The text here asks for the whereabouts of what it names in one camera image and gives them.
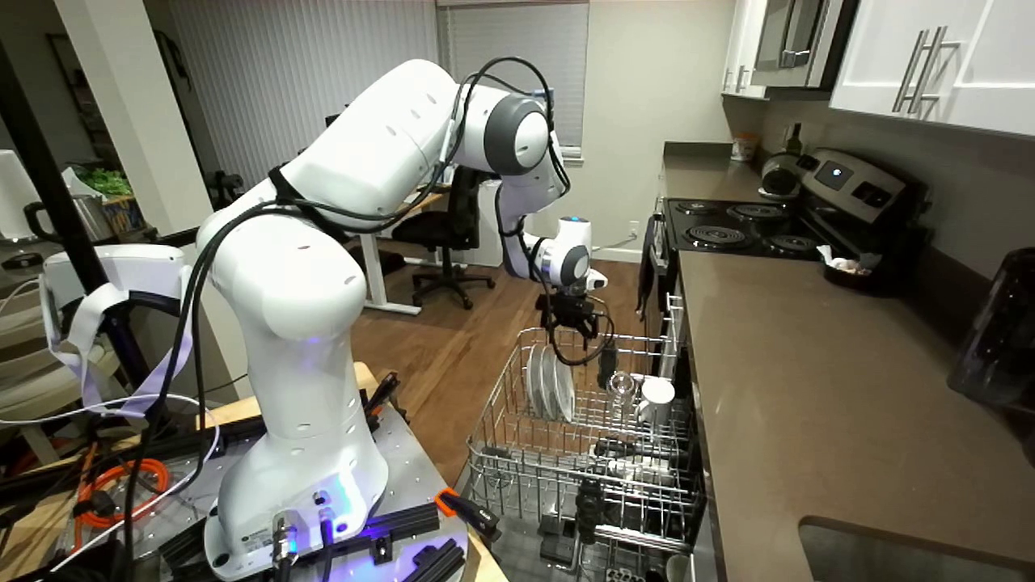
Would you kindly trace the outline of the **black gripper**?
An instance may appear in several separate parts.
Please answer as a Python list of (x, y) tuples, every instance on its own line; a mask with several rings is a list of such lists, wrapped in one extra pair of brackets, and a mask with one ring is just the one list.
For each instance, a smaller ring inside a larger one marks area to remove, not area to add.
[(546, 289), (536, 298), (536, 313), (546, 335), (566, 326), (574, 329), (583, 341), (599, 336), (599, 316), (584, 293)]

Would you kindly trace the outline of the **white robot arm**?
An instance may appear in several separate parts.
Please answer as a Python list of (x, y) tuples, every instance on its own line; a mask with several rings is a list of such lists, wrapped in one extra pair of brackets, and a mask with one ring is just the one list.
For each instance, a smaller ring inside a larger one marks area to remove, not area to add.
[(204, 554), (227, 582), (351, 542), (390, 470), (355, 385), (350, 329), (365, 273), (336, 241), (382, 229), (422, 187), (460, 172), (502, 180), (502, 262), (557, 298), (605, 285), (583, 219), (533, 236), (525, 219), (568, 190), (553, 93), (451, 78), (406, 59), (368, 86), (301, 156), (217, 210), (198, 246), (231, 309), (265, 434), (223, 475)]

